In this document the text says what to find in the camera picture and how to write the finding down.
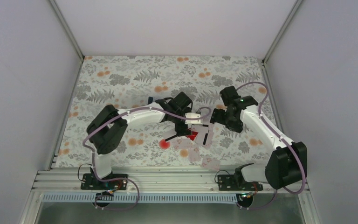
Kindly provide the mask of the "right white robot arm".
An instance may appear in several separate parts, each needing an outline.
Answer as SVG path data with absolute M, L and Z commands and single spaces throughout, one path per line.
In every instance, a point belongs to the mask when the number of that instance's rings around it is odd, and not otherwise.
M 306 186 L 307 147 L 294 142 L 282 133 L 262 112 L 262 103 L 252 96 L 242 97 L 237 88 L 229 86 L 220 91 L 226 109 L 215 109 L 211 123 L 222 124 L 230 131 L 241 133 L 248 126 L 272 151 L 265 165 L 246 164 L 235 169 L 234 185 L 240 190 L 247 189 L 252 182 L 267 182 L 273 189 L 288 190 L 288 186 L 301 182 L 296 194 Z

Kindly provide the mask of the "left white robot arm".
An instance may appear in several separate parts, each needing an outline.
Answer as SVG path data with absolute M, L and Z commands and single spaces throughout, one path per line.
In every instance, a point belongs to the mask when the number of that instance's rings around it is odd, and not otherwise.
M 193 101 L 184 92 L 180 92 L 174 98 L 157 99 L 132 109 L 105 106 L 87 127 L 88 135 L 83 140 L 83 146 L 91 150 L 92 182 L 99 189 L 110 185 L 111 152 L 119 146 L 125 132 L 131 128 L 168 121 L 174 124 L 177 136 L 190 135 L 189 124 L 201 121 L 200 113 L 192 112 L 192 105 Z

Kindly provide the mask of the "red credit card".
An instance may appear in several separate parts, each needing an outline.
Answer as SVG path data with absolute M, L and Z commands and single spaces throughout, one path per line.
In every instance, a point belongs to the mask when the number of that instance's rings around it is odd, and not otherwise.
M 189 138 L 192 141 L 195 141 L 195 139 L 197 138 L 198 132 L 192 131 L 192 133 L 190 135 L 187 136 L 187 138 Z

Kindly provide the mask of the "floral card in middle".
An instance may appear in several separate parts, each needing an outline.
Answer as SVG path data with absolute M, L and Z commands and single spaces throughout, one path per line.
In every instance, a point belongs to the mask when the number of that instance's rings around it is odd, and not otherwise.
M 198 147 L 188 150 L 188 159 L 190 162 L 201 161 L 200 149 Z

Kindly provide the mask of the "floral patterned table mat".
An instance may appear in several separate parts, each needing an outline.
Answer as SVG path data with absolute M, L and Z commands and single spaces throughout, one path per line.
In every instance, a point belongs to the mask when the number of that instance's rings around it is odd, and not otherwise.
M 56 166 L 265 166 L 283 135 L 258 112 L 275 125 L 254 57 L 87 56 Z

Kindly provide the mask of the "floral card near rail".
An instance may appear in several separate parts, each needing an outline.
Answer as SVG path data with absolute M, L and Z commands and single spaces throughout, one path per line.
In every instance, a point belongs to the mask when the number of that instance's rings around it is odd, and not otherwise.
M 200 166 L 208 170 L 218 171 L 220 169 L 220 160 L 212 157 L 204 157 Z

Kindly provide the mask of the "aluminium rail frame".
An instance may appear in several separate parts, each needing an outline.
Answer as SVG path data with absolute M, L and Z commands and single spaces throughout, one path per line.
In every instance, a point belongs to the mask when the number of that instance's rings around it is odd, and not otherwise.
M 79 192 L 78 177 L 89 173 L 89 166 L 82 168 L 53 168 L 39 171 L 35 177 L 33 191 Z M 135 193 L 218 193 L 214 181 L 216 172 L 201 167 L 121 167 L 114 173 L 127 174 L 129 183 L 126 192 Z

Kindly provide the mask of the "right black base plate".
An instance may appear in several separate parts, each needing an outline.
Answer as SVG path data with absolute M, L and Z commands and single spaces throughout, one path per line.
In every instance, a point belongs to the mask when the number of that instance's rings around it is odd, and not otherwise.
M 258 182 L 246 182 L 242 177 L 237 181 L 234 175 L 217 175 L 219 191 L 262 191 L 263 185 Z

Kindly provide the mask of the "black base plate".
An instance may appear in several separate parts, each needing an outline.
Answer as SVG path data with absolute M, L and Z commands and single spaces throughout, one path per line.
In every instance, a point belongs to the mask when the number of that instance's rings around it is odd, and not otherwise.
M 112 189 L 119 189 L 119 190 L 126 190 L 127 188 L 127 181 L 126 180 L 117 180 L 117 181 L 110 181 L 110 182 L 101 182 L 94 177 L 93 174 L 84 174 L 82 178 L 82 183 L 80 186 L 81 190 L 112 190 Z
M 219 191 L 262 191 L 263 185 L 258 182 L 246 182 L 242 177 L 237 181 L 234 175 L 217 175 Z

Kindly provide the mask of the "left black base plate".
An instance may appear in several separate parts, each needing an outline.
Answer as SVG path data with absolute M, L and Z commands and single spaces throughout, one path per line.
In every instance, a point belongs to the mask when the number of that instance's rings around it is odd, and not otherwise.
M 101 182 L 94 177 L 93 174 L 84 174 L 82 178 L 82 183 L 80 186 L 81 190 L 112 190 L 112 189 L 119 189 L 119 190 L 126 190 L 127 188 L 127 181 L 126 180 L 117 180 L 117 181 L 110 181 L 110 182 Z

